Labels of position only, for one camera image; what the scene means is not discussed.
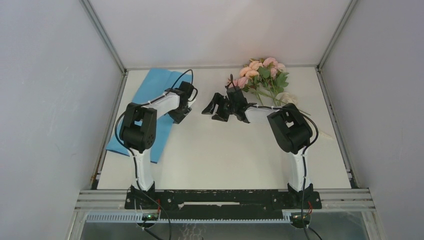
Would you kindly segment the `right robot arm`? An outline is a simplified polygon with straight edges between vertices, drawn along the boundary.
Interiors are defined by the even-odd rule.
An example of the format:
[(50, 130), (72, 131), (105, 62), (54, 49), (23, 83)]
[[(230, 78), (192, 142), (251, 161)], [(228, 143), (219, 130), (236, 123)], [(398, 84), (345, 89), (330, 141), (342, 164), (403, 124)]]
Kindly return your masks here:
[(302, 208), (313, 193), (309, 177), (307, 152), (314, 143), (313, 130), (293, 103), (284, 106), (259, 106), (248, 102), (239, 87), (230, 87), (226, 95), (216, 92), (201, 112), (212, 119), (227, 122), (231, 115), (244, 123), (268, 123), (277, 145), (289, 154), (291, 178), (287, 184), (289, 203)]

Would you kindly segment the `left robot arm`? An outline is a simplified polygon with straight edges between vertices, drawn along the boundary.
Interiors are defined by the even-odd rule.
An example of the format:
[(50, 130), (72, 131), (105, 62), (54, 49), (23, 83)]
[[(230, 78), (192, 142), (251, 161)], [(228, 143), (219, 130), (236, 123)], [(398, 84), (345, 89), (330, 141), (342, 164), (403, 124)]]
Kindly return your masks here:
[(174, 124), (180, 124), (191, 112), (198, 90), (183, 81), (178, 88), (168, 88), (159, 97), (139, 104), (131, 102), (119, 117), (120, 129), (115, 130), (118, 143), (127, 149), (133, 159), (135, 177), (130, 192), (137, 202), (149, 209), (156, 203), (155, 181), (151, 173), (151, 148), (157, 135), (157, 120), (169, 115)]

